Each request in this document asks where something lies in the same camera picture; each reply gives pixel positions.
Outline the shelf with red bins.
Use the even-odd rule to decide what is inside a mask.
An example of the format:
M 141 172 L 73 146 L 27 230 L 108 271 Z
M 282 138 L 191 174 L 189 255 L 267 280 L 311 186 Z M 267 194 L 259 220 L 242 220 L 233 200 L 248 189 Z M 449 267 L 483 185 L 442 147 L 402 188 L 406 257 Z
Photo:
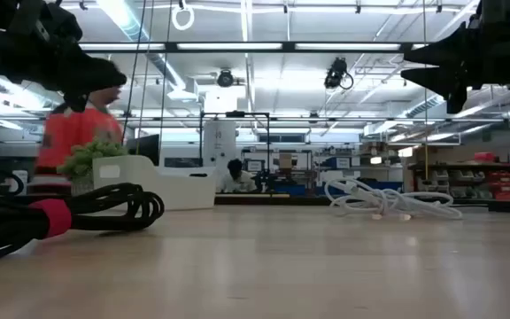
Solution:
M 477 152 L 460 162 L 423 161 L 408 166 L 415 191 L 441 192 L 455 199 L 510 201 L 510 160 Z

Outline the overhead light bar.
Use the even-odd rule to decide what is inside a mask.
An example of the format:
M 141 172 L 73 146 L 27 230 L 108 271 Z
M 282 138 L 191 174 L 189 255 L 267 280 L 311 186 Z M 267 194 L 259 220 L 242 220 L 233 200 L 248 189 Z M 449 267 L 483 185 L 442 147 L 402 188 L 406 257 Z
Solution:
M 151 42 L 151 43 L 80 43 L 87 53 L 295 53 L 295 52 L 344 52 L 344 53 L 404 53 L 424 47 L 424 43 L 387 42 Z

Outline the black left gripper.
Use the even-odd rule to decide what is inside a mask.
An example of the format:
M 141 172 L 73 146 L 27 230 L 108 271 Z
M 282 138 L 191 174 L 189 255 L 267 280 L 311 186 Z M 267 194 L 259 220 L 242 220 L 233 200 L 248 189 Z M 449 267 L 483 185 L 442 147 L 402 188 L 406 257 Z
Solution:
M 88 104 L 106 108 L 119 98 L 128 78 L 115 63 L 91 58 L 72 38 L 0 30 L 0 75 L 12 82 L 30 81 L 63 93 L 63 107 L 83 112 Z

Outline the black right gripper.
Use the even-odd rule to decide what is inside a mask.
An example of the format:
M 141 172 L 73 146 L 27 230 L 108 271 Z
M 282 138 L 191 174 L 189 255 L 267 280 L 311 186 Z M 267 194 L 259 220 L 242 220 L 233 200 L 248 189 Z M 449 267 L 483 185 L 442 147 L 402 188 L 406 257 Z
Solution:
M 404 52 L 404 60 L 441 66 L 460 57 L 467 23 L 446 38 Z M 437 93 L 446 102 L 447 113 L 459 113 L 467 100 L 467 85 L 480 89 L 484 84 L 498 84 L 510 89 L 510 27 L 477 30 L 469 38 L 467 83 L 442 67 L 407 69 L 401 77 Z

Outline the white plastic bin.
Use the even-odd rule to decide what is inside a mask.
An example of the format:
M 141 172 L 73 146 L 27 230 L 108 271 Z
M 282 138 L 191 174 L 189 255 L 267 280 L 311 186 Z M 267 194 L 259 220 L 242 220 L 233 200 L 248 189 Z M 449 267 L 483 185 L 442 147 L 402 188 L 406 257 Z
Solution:
M 94 187 L 118 183 L 139 184 L 160 196 L 166 210 L 207 209 L 214 206 L 216 184 L 213 167 L 155 167 L 141 155 L 93 160 Z

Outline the person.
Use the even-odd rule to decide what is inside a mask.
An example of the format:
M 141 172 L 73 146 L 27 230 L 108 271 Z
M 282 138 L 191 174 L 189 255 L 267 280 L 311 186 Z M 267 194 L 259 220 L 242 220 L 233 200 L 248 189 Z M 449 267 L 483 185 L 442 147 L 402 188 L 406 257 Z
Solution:
M 258 189 L 254 175 L 243 170 L 239 159 L 232 159 L 227 165 L 228 171 L 221 178 L 217 187 L 219 193 L 248 193 Z
M 108 111 L 108 105 L 119 95 L 119 86 L 96 90 L 89 94 L 83 112 L 77 113 L 64 103 L 50 113 L 38 147 L 34 175 L 27 185 L 29 195 L 68 195 L 71 192 L 70 182 L 58 172 L 58 167 L 72 154 L 74 146 L 96 139 L 122 141 L 120 124 Z

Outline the black monitor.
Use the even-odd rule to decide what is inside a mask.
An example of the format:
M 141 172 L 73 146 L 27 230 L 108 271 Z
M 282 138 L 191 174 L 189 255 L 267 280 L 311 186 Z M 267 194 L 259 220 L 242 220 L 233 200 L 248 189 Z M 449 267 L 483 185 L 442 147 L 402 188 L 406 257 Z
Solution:
M 127 153 L 147 157 L 154 166 L 159 165 L 160 135 L 143 136 L 129 139 L 126 143 Z

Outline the white cylindrical tank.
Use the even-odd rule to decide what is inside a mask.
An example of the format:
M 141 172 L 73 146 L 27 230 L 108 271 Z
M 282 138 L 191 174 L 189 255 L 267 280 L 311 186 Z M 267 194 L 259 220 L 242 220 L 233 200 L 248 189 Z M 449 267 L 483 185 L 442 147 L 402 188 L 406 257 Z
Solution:
M 205 167 L 226 170 L 236 158 L 236 123 L 208 121 L 203 128 L 202 159 Z

